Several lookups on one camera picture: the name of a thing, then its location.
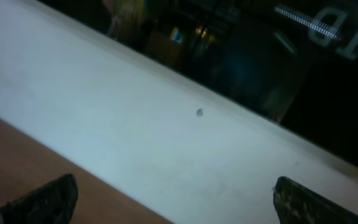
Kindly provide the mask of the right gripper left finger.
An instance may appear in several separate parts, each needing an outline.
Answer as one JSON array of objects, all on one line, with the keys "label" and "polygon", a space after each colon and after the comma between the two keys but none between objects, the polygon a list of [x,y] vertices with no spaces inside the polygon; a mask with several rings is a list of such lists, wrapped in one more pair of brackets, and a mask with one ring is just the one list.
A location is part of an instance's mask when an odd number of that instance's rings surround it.
[{"label": "right gripper left finger", "polygon": [[69,224],[78,200],[73,174],[65,174],[0,207],[3,224]]}]

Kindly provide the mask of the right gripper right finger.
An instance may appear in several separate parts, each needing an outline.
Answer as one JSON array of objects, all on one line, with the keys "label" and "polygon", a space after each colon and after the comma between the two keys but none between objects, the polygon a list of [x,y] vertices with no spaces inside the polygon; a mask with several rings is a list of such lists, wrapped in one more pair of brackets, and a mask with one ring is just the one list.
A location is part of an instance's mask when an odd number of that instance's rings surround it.
[{"label": "right gripper right finger", "polygon": [[273,190],[280,224],[358,224],[358,215],[281,176]]}]

